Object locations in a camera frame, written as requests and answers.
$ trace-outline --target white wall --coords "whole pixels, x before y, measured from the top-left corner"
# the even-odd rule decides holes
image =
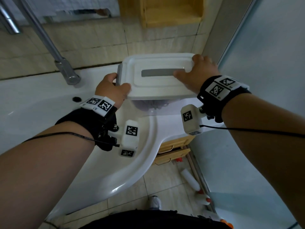
[[[258,0],[220,71],[253,94],[305,116],[305,0]],[[287,228],[295,219],[229,132],[191,143],[217,212],[239,228]]]

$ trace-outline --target black pants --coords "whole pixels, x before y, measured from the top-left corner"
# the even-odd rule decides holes
[[[225,223],[204,217],[192,217],[178,214],[177,211],[131,210],[95,220],[81,229],[100,228],[194,228],[194,229],[230,229]]]

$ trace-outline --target beige tile wall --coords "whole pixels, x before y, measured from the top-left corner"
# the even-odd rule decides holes
[[[43,25],[73,68],[120,62],[147,53],[201,54],[222,0],[208,0],[201,23],[142,29],[138,20],[120,18]],[[23,34],[0,31],[0,79],[54,72],[48,50],[30,27]]]

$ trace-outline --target black wrist strap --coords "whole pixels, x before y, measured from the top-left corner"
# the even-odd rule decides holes
[[[112,138],[107,135],[107,126],[116,124],[116,116],[113,114],[111,118],[106,119],[92,110],[79,108],[59,119],[56,122],[56,125],[65,121],[72,121],[83,126],[93,136],[94,140],[108,142],[108,140],[112,140]],[[112,149],[111,145],[98,142],[95,144],[105,151]]]
[[[203,103],[202,113],[206,113],[208,115],[208,119],[215,118],[217,123],[222,123],[223,120],[221,118],[221,112],[224,106],[235,96],[242,93],[251,93],[249,90],[243,87],[239,87],[230,93],[223,99],[218,100],[216,97],[209,94],[206,89],[214,82],[215,79],[221,77],[221,75],[213,76],[208,78],[201,86],[200,93],[197,98]]]

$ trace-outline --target container lid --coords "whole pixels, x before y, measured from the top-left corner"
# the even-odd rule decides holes
[[[131,100],[166,100],[196,97],[173,76],[173,71],[190,72],[191,53],[147,54],[127,57],[118,67],[116,84],[130,83]]]

